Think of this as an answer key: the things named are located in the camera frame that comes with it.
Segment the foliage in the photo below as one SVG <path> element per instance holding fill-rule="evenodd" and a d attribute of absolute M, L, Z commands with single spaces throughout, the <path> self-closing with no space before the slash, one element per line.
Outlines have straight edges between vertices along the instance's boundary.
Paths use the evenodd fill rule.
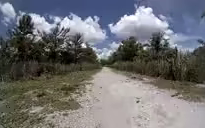
<path fill-rule="evenodd" d="M 137 55 L 132 61 L 119 59 L 128 55 L 125 52 L 119 52 L 123 47 L 120 46 L 103 63 L 112 64 L 113 68 L 119 70 L 170 80 L 201 83 L 205 82 L 205 41 L 198 40 L 198 42 L 202 45 L 193 52 L 179 52 L 177 48 L 169 46 L 168 40 L 163 38 L 162 33 L 154 33 L 148 44 L 142 45 L 137 42 L 137 46 L 142 47 L 137 49 Z"/>
<path fill-rule="evenodd" d="M 96 53 L 82 34 L 69 32 L 60 23 L 51 32 L 36 31 L 32 18 L 23 15 L 7 38 L 0 37 L 0 81 L 99 68 Z"/>

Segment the cumulus cloud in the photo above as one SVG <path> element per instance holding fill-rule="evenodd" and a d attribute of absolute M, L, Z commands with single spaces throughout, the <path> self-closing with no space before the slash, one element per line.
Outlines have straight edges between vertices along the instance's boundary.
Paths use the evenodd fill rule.
<path fill-rule="evenodd" d="M 111 44 L 109 44 L 109 47 L 112 49 L 112 50 L 117 50 L 118 47 L 120 46 L 121 43 L 116 43 L 116 42 L 112 42 Z"/>
<path fill-rule="evenodd" d="M 94 44 L 107 38 L 106 31 L 100 27 L 99 20 L 97 16 L 82 19 L 71 13 L 61 20 L 61 26 L 70 28 L 70 33 L 82 33 L 86 42 Z"/>
<path fill-rule="evenodd" d="M 118 49 L 120 44 L 121 43 L 112 42 L 108 45 L 108 48 L 98 49 L 96 47 L 93 47 L 93 50 L 97 53 L 99 59 L 106 59 Z"/>
<path fill-rule="evenodd" d="M 18 20 L 26 13 L 19 12 L 19 14 L 20 15 L 17 18 Z M 89 16 L 86 19 L 82 19 L 72 13 L 64 18 L 51 15 L 49 16 L 49 19 L 52 20 L 52 23 L 49 23 L 44 16 L 36 13 L 29 13 L 29 15 L 32 17 L 35 31 L 39 30 L 40 32 L 49 33 L 56 24 L 60 23 L 60 27 L 70 28 L 70 35 L 81 33 L 84 41 L 92 45 L 102 42 L 107 38 L 106 31 L 100 27 L 99 17 L 97 16 L 94 16 L 93 18 Z"/>
<path fill-rule="evenodd" d="M 153 9 L 149 7 L 138 7 L 135 14 L 124 15 L 115 24 L 109 24 L 113 34 L 119 38 L 134 36 L 141 41 L 148 40 L 154 32 L 165 32 L 169 30 L 169 24 L 165 16 L 157 17 Z"/>
<path fill-rule="evenodd" d="M 96 52 L 99 59 L 106 59 L 113 53 L 113 51 L 109 48 L 98 49 L 93 47 L 93 50 Z"/>
<path fill-rule="evenodd" d="M 15 20 L 16 12 L 15 12 L 12 4 L 10 4 L 8 2 L 6 2 L 6 3 L 0 2 L 0 11 L 2 12 L 2 14 L 4 16 L 3 23 L 5 25 L 8 25 L 13 20 Z"/>
<path fill-rule="evenodd" d="M 181 33 L 175 33 L 170 29 L 168 21 L 171 18 L 164 15 L 156 16 L 150 7 L 136 7 L 132 15 L 124 15 L 117 23 L 109 24 L 111 33 L 121 39 L 130 36 L 136 37 L 141 42 L 147 42 L 154 32 L 164 32 L 164 38 L 169 39 L 170 46 L 182 49 L 178 43 L 198 39 L 198 36 L 188 36 Z"/>

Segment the dry grass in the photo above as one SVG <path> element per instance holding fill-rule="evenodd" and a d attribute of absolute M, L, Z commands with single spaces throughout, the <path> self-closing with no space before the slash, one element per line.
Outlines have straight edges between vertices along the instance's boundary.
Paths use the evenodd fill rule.
<path fill-rule="evenodd" d="M 94 71 L 43 76 L 36 80 L 0 84 L 0 123 L 6 128 L 31 127 L 54 111 L 78 109 L 72 94 L 84 90 Z"/>

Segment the blue sky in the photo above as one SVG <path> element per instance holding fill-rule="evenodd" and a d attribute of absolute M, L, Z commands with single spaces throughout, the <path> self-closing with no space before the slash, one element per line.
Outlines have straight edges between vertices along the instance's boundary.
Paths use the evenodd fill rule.
<path fill-rule="evenodd" d="M 12 13 L 5 14 L 11 11 L 4 6 L 6 3 L 14 9 L 15 17 L 11 17 Z M 195 48 L 198 38 L 205 39 L 205 20 L 201 19 L 205 0 L 1 0 L 0 5 L 0 35 L 5 35 L 6 29 L 16 22 L 20 11 L 31 13 L 36 28 L 42 31 L 53 26 L 55 17 L 59 17 L 64 25 L 72 23 L 76 31 L 81 28 L 86 41 L 92 42 L 102 56 L 111 53 L 120 40 L 130 35 L 145 42 L 151 32 L 160 30 L 167 32 L 171 44 L 181 49 Z"/>

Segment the roadside grass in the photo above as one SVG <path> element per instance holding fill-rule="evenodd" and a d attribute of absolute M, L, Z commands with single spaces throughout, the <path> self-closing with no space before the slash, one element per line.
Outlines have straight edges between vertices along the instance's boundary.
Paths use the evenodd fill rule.
<path fill-rule="evenodd" d="M 171 95 L 179 99 L 184 99 L 192 102 L 201 102 L 205 99 L 205 88 L 196 86 L 196 83 L 184 82 L 184 81 L 172 81 L 165 80 L 162 78 L 155 78 L 146 75 L 140 75 L 127 71 L 120 71 L 112 69 L 114 72 L 121 73 L 130 77 L 131 79 L 138 79 L 143 81 L 145 84 L 152 84 L 160 89 L 175 90 L 176 93 Z"/>
<path fill-rule="evenodd" d="M 76 96 L 98 70 L 42 76 L 35 80 L 0 83 L 0 124 L 5 128 L 32 127 L 55 111 L 76 110 Z"/>

